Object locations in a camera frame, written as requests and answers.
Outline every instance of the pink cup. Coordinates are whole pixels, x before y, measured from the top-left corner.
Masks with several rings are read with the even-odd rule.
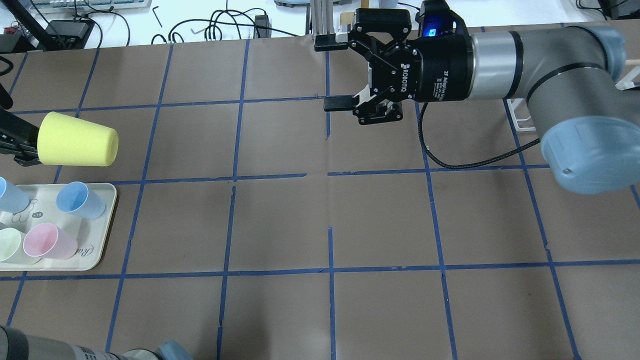
[[[27,233],[22,248],[29,256],[68,259],[76,253],[78,241],[54,224],[45,222]]]

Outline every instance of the blue cup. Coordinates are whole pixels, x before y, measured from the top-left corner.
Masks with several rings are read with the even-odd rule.
[[[98,194],[80,181],[65,185],[56,197],[56,205],[62,212],[87,219],[100,217],[105,208]]]
[[[29,206],[29,195],[0,177],[0,210],[17,214]]]

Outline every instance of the gray robotic arm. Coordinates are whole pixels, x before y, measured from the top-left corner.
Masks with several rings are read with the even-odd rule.
[[[401,120],[404,99],[525,98],[561,186],[591,194],[640,181],[640,92],[614,86],[626,58],[615,29],[469,34],[444,0],[424,1],[417,20],[420,37],[407,40],[406,10],[358,9],[346,38],[316,37],[316,51],[350,48],[369,62],[367,87],[328,97],[325,110],[351,110],[360,124],[374,124]]]

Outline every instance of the tray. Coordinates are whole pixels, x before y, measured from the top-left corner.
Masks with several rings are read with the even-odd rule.
[[[18,185],[29,194],[31,204],[22,213],[0,211],[0,222],[25,234],[43,222],[54,223],[78,240],[76,254],[66,260],[43,258],[31,265],[0,263],[0,271],[85,271],[98,264],[107,240],[118,191],[108,183],[87,184],[106,205],[99,218],[88,220],[58,209],[56,197],[64,186],[65,184]]]

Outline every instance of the yellow cup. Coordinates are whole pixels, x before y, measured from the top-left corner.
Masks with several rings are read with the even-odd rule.
[[[107,167],[118,154],[118,133],[110,127],[51,112],[38,133],[38,157],[47,165]]]

